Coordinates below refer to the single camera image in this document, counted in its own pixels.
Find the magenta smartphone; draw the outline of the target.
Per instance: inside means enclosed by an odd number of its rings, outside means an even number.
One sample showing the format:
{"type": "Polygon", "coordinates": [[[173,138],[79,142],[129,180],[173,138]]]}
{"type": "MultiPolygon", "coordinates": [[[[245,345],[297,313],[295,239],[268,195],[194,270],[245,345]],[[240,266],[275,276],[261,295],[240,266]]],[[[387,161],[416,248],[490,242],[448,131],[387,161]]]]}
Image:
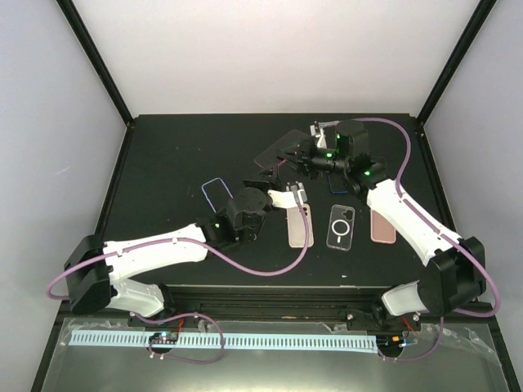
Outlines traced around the magenta smartphone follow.
{"type": "Polygon", "coordinates": [[[310,135],[297,129],[287,132],[281,136],[275,143],[264,149],[253,161],[260,168],[273,167],[274,165],[283,165],[284,160],[278,158],[277,153],[280,150],[291,149],[299,144],[302,140],[308,139],[310,135]]]}

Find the blue smartphone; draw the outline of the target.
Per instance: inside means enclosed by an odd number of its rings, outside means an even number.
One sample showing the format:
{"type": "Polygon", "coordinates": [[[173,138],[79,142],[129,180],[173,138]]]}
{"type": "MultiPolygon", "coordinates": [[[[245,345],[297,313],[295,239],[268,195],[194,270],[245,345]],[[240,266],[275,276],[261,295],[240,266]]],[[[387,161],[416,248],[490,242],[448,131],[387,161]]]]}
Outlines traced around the blue smartphone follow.
{"type": "Polygon", "coordinates": [[[348,194],[348,190],[346,188],[346,185],[344,183],[344,179],[342,176],[339,176],[336,174],[329,174],[328,175],[328,184],[329,184],[329,191],[331,194],[334,194],[334,195],[348,194]]]}

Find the phone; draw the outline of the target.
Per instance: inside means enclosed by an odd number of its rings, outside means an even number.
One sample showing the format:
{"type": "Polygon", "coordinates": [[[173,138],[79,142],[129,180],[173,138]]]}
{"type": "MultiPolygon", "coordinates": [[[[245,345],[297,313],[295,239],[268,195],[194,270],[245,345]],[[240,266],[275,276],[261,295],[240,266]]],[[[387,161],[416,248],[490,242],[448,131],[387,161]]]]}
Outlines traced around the phone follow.
{"type": "MultiPolygon", "coordinates": [[[[306,216],[306,222],[309,230],[308,247],[314,245],[314,233],[312,229],[311,210],[308,204],[302,205],[306,216]]],[[[288,229],[288,245],[291,248],[303,248],[306,238],[305,224],[302,215],[297,207],[289,208],[286,211],[287,229],[288,229]]]]}
{"type": "Polygon", "coordinates": [[[229,187],[221,177],[215,177],[201,185],[203,196],[213,212],[218,212],[233,198],[229,187]]]}
{"type": "Polygon", "coordinates": [[[352,247],[354,225],[355,209],[353,207],[332,205],[326,246],[334,250],[349,252],[352,247]]]}

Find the pink phone case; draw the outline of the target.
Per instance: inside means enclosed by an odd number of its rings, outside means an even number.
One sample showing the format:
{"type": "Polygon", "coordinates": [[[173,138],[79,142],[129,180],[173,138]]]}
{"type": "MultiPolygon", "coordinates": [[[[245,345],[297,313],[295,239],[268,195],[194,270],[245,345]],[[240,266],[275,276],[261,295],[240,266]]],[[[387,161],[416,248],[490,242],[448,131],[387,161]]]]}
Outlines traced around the pink phone case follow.
{"type": "Polygon", "coordinates": [[[370,211],[370,238],[375,243],[393,244],[396,242],[396,229],[378,212],[370,211]]]}

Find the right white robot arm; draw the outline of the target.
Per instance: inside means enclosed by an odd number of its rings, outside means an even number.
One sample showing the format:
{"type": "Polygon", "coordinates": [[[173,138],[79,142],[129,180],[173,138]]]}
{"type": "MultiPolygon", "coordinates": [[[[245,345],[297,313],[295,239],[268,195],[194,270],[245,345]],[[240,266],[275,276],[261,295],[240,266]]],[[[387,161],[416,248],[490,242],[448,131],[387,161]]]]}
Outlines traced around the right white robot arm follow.
{"type": "Polygon", "coordinates": [[[334,145],[322,145],[320,137],[312,135],[280,149],[277,157],[310,178],[320,173],[339,175],[347,191],[391,224],[422,262],[418,280],[389,289],[381,303],[373,306],[371,317],[377,327],[392,328],[407,313],[474,316],[465,305],[494,286],[485,270],[483,244],[444,226],[407,193],[400,176],[387,175],[386,168],[371,156],[367,121],[319,123],[319,130],[334,130],[334,145]]]}

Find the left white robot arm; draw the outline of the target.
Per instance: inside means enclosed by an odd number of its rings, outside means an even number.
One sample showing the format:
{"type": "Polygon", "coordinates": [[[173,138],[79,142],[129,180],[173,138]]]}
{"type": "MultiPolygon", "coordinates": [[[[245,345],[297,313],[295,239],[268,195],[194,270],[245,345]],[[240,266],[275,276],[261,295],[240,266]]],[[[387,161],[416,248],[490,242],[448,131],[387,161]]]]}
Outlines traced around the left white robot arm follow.
{"type": "Polygon", "coordinates": [[[175,317],[175,305],[162,283],[145,284],[134,276],[182,263],[203,261],[221,250],[257,239],[266,215],[275,210],[281,189],[279,168],[262,170],[213,215],[194,224],[137,240],[104,242],[83,238],[65,263],[69,306],[74,314],[106,308],[135,311],[158,326],[175,317]]]}

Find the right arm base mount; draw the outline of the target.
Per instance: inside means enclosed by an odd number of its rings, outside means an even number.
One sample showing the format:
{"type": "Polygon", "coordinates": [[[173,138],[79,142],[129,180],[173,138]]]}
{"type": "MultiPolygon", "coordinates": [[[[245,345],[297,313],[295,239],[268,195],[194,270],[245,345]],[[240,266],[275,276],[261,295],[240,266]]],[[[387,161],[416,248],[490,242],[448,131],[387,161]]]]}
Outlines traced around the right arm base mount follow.
{"type": "Polygon", "coordinates": [[[403,319],[413,321],[413,316],[418,316],[417,313],[392,315],[380,301],[350,302],[345,314],[349,329],[367,332],[399,332],[406,326],[403,319]]]}

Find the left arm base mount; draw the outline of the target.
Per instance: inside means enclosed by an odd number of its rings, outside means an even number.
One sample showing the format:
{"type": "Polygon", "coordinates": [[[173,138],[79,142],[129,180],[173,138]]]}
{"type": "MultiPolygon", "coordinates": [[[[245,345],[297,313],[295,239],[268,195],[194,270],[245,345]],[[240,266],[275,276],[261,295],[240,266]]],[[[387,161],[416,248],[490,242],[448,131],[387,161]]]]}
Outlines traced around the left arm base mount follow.
{"type": "Polygon", "coordinates": [[[185,320],[185,319],[198,319],[199,314],[195,312],[168,314],[166,311],[161,311],[159,314],[155,314],[150,317],[138,314],[135,311],[125,311],[131,319],[135,319],[140,323],[144,323],[152,326],[167,326],[169,323],[185,320]]]}

